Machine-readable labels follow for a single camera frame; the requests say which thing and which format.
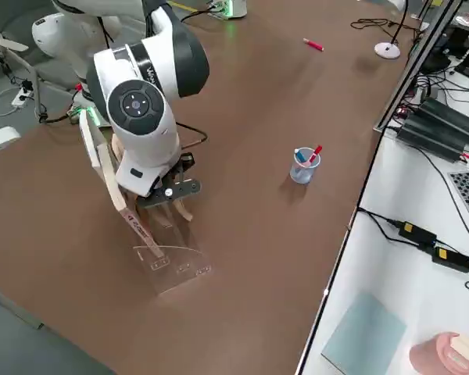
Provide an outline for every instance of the sticker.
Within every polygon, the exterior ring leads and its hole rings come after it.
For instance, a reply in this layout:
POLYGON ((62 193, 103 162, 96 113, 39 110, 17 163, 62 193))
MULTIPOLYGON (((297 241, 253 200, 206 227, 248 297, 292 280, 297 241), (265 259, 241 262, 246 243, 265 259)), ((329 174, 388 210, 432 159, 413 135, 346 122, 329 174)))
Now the sticker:
POLYGON ((439 257, 441 259, 446 259, 446 250, 444 248, 439 248, 439 257))

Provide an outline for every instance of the desk lamp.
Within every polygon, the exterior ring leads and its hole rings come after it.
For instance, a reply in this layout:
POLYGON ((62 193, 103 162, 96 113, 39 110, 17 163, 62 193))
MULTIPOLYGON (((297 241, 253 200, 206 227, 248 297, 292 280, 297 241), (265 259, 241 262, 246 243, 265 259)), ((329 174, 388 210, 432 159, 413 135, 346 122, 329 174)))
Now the desk lamp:
POLYGON ((405 22, 406 13, 408 12, 408 0, 389 0, 389 2, 394 4, 396 8, 398 8, 398 10, 401 10, 403 5, 405 5, 403 10, 403 18, 399 23, 398 29, 392 36, 391 41, 383 41, 382 43, 375 45, 375 53, 384 59, 398 59, 399 55, 401 55, 401 51, 395 44, 396 37, 398 36, 399 32, 401 31, 401 28, 403 27, 403 22, 405 22))

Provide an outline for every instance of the blue pen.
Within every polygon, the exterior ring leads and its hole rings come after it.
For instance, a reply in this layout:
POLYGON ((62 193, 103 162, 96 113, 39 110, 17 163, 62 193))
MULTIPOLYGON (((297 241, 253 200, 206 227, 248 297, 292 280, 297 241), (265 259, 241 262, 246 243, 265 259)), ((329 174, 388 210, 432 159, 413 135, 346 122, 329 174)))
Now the blue pen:
POLYGON ((306 158, 304 157, 304 155, 297 148, 295 149, 294 153, 295 153, 295 157, 297 157, 297 160, 299 160, 301 163, 304 163, 306 161, 306 158))

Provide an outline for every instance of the light blue board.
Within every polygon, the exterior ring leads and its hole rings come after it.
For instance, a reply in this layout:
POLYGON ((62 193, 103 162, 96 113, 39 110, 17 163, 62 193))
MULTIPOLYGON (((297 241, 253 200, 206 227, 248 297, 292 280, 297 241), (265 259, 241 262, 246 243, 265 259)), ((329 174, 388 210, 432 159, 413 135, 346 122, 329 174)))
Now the light blue board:
POLYGON ((361 292, 321 354, 345 375, 385 375, 405 328, 373 295, 361 292))

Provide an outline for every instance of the red pen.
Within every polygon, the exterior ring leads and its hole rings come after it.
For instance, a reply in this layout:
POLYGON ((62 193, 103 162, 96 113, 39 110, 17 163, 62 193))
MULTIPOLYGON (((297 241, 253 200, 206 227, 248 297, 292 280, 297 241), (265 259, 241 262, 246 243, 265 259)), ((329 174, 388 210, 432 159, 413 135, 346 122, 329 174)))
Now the red pen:
POLYGON ((310 163, 312 163, 315 160, 315 158, 318 156, 322 148, 323 147, 321 146, 316 147, 316 150, 314 150, 313 154, 310 157, 310 163))
POLYGON ((317 49, 318 51, 324 51, 325 48, 323 48, 323 45, 319 45, 318 43, 315 43, 314 41, 310 41, 309 39, 303 39, 304 40, 304 43, 306 43, 307 45, 310 45, 311 47, 317 49))

